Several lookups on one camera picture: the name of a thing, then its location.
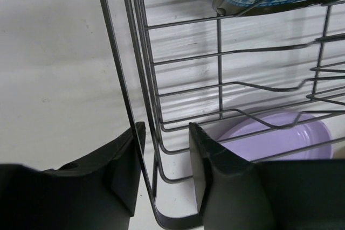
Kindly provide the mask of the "lavender plastic plate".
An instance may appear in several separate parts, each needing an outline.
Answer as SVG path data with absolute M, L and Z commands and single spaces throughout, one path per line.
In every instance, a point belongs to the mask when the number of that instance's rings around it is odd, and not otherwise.
M 292 123 L 297 117 L 297 114 L 297 111 L 276 111 L 261 114 L 258 117 L 269 124 L 282 126 Z M 231 137 L 238 137 L 267 129 L 270 128 L 256 120 L 247 119 L 224 133 L 217 141 L 219 142 Z M 221 145 L 238 156 L 248 161 L 253 161 L 330 140 L 332 140 L 332 136 L 328 127 L 322 121 L 317 120 L 300 124 L 290 129 L 274 130 L 234 141 L 227 141 Z M 274 160 L 331 159 L 332 156 L 333 148 L 331 144 L 328 144 L 275 158 Z

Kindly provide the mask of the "metal wire dish rack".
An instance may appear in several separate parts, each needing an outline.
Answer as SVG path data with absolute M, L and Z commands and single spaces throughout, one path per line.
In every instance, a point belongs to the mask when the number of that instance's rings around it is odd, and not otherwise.
M 344 0 L 258 16 L 221 16 L 212 0 L 124 0 L 153 145 L 152 174 L 108 0 L 100 3 L 141 173 L 161 228 L 204 228 L 191 166 L 191 123 L 221 145 L 319 120 L 332 140 L 249 162 L 330 160 L 274 160 L 328 144 L 331 159 L 344 160 Z M 282 126 L 258 117 L 276 111 L 298 114 Z M 270 129 L 217 141 L 247 119 Z

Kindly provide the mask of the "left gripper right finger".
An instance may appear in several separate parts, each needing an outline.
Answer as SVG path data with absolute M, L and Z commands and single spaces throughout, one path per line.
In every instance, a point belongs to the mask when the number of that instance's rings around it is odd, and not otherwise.
M 197 123 L 189 145 L 205 229 L 344 229 L 344 160 L 252 163 Z

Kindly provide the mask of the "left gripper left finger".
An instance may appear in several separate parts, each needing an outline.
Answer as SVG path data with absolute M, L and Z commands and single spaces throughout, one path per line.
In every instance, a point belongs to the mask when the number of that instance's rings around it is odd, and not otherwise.
M 131 130 L 58 169 L 1 165 L 1 229 L 127 229 L 140 163 Z

